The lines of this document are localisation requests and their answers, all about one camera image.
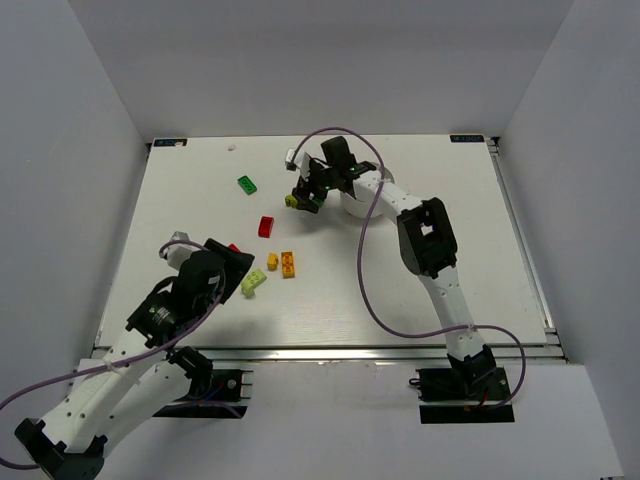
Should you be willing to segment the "lime green lego brick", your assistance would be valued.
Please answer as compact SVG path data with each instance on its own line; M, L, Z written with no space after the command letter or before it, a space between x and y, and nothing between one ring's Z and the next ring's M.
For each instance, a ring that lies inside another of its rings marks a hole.
M297 208L297 204L298 204L298 202L297 202L297 200L296 200L296 198L294 196L287 195L285 197L285 205L288 208L296 209Z

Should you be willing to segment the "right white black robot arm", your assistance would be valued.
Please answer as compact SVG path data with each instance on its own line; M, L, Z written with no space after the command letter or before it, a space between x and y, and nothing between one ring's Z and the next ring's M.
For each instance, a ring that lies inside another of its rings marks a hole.
M301 146L287 152L285 167L299 177L286 205L316 214L329 192L337 190L365 206L365 224L377 214L391 221L403 265L431 299L462 394L486 396L486 384L497 365L460 286L458 244L444 203L437 197L423 200L403 191L388 178L382 158L357 160L343 136L324 141L321 149L322 158L309 155Z

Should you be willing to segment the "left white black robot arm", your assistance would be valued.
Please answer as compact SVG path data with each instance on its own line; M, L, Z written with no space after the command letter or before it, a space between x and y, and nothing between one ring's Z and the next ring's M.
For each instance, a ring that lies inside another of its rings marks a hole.
M180 343L231 297L253 255L176 233L159 256L174 274L144 297L100 365L58 377L75 380L75 389L16 427L28 469L50 479L94 479L115 447L156 414L243 416L232 373Z

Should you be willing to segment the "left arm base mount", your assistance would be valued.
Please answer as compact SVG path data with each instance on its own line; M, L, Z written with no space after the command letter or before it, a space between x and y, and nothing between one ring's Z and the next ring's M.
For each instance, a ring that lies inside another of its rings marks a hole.
M214 369L193 380L186 395L154 414L157 418L240 420L252 395L253 372Z

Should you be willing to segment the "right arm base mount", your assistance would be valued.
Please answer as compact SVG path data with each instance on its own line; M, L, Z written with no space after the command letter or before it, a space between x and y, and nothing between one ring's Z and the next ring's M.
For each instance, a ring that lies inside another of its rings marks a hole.
M470 391L461 378L448 368L416 371L408 384L419 400L422 425L463 425L514 423L511 391L503 368L482 379Z

